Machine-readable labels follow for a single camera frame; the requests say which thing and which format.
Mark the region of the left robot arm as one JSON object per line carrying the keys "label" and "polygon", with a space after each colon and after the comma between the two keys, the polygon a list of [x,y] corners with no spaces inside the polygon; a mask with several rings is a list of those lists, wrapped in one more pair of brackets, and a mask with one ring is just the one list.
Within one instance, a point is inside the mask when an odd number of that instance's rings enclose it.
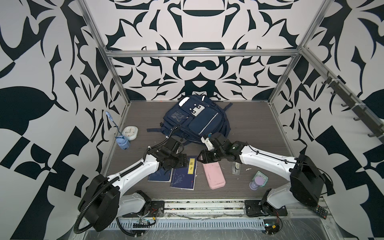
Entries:
{"label": "left robot arm", "polygon": [[140,212],[147,196],[134,193],[123,200],[124,193],[159,169],[168,172],[187,166],[186,155],[179,151],[182,143],[173,138],[181,128],[181,125],[173,127],[163,142],[148,147],[143,157],[126,169],[107,177],[101,174],[94,177],[78,205],[80,213],[74,224],[74,233],[81,234],[90,228],[100,232],[115,218]]}

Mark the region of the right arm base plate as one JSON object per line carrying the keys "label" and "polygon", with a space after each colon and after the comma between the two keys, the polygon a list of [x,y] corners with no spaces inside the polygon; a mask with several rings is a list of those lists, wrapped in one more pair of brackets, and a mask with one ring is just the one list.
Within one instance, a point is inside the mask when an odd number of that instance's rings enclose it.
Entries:
{"label": "right arm base plate", "polygon": [[269,203],[261,200],[245,200],[245,213],[248,217],[268,217],[268,216],[283,216],[288,215],[287,208],[285,206],[280,209],[275,209]]}

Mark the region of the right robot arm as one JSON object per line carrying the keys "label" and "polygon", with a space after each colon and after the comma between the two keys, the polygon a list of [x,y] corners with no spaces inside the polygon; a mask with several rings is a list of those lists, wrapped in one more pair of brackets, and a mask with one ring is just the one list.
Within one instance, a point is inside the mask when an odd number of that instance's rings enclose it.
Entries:
{"label": "right robot arm", "polygon": [[203,164],[227,160],[258,167],[288,181],[279,188],[268,189],[256,205],[246,207],[249,217],[277,216],[280,210],[296,203],[316,212],[326,181],[331,179],[303,154],[297,158],[273,154],[248,143],[232,143],[220,133],[203,136],[201,142],[206,149],[201,151],[198,161]]}

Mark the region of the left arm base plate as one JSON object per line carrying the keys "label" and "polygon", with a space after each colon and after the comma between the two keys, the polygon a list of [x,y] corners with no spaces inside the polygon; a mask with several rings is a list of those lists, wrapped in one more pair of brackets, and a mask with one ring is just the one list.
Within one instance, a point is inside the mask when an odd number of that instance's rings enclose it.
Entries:
{"label": "left arm base plate", "polygon": [[164,216],[164,210],[164,201],[152,201],[149,208],[148,217],[162,218]]}

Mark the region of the navy blue student backpack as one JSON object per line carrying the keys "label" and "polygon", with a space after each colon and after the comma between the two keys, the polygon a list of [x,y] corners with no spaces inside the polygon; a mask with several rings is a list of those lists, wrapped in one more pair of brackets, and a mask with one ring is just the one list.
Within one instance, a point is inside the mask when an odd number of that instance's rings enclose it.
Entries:
{"label": "navy blue student backpack", "polygon": [[227,137],[231,127],[226,111],[232,105],[221,108],[206,95],[187,96],[166,112],[159,128],[147,129],[147,132],[168,136],[174,126],[180,125],[174,135],[191,143],[202,144],[201,137],[209,134]]}

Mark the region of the dark blue book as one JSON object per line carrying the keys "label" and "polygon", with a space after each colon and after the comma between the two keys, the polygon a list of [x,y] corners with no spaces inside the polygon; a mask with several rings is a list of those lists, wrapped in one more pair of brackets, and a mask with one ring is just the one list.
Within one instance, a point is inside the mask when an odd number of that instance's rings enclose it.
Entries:
{"label": "dark blue book", "polygon": [[171,188],[191,190],[195,189],[197,156],[187,156],[187,166],[174,169],[171,179]]}
{"label": "dark blue book", "polygon": [[169,183],[171,181],[173,169],[171,170],[164,170],[163,168],[160,168],[156,172],[150,174],[148,176],[148,182],[165,182]]}

